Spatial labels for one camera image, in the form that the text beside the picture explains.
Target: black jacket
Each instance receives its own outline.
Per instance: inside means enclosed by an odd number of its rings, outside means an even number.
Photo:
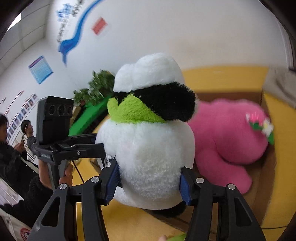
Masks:
[[[31,180],[29,191],[24,200],[20,200],[18,204],[13,206],[10,204],[0,205],[0,208],[32,228],[52,194],[52,190],[44,187],[37,176]]]
[[[0,177],[24,198],[29,191],[31,179],[38,174],[26,165],[21,157],[27,160],[27,152],[20,154],[6,143],[0,144]]]
[[[31,136],[27,138],[27,146],[31,150],[31,152],[35,155],[35,152],[32,150],[32,144],[37,141],[35,136]]]

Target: metal screw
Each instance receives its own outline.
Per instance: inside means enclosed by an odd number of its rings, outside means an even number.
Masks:
[[[234,189],[235,189],[235,185],[234,185],[234,184],[228,184],[228,188],[229,188],[230,190],[234,190]]]
[[[197,183],[203,183],[203,182],[204,182],[204,179],[201,178],[201,177],[198,177],[198,178],[196,179],[196,182],[197,182]]]
[[[91,178],[92,183],[97,183],[99,180],[100,180],[99,177],[92,177]]]
[[[64,190],[65,188],[67,188],[67,184],[66,184],[66,183],[62,183],[62,184],[59,186],[59,188],[60,188],[61,190]]]

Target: poster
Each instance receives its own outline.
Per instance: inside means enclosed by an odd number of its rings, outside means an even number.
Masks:
[[[0,178],[0,205],[15,205],[23,200],[3,179]]]
[[[38,84],[41,84],[48,76],[53,73],[44,56],[40,56],[32,64],[30,64],[29,69]]]
[[[106,21],[103,18],[99,18],[95,25],[92,27],[92,30],[96,35],[98,35],[106,26]]]
[[[19,112],[15,116],[12,116],[12,121],[9,122],[10,125],[7,130],[7,142],[10,145],[14,146],[15,140],[17,143],[20,142],[20,139],[19,140],[17,139],[20,132],[18,132],[17,130],[18,128],[20,128],[20,125],[22,121],[25,119],[25,117],[37,105],[38,101],[39,101],[39,98],[36,94],[31,95],[29,98],[26,99],[25,103],[20,108]]]

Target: black cable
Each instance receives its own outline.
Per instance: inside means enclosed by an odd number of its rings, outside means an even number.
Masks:
[[[75,162],[74,162],[74,161],[72,161],[72,162],[73,162],[74,167],[76,168],[76,170],[77,170],[77,172],[78,172],[78,174],[79,174],[79,176],[80,176],[81,181],[84,183],[83,178],[82,178],[82,176],[81,176],[81,174],[80,174],[80,172],[79,172],[77,166],[75,165]]]

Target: stuffed panda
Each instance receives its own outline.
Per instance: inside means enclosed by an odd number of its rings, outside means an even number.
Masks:
[[[114,199],[165,216],[181,214],[181,168],[192,168],[195,154],[186,123],[197,109],[195,93],[185,86],[175,60],[163,53],[123,65],[113,90],[110,118],[96,143],[119,165],[122,188],[116,188]]]

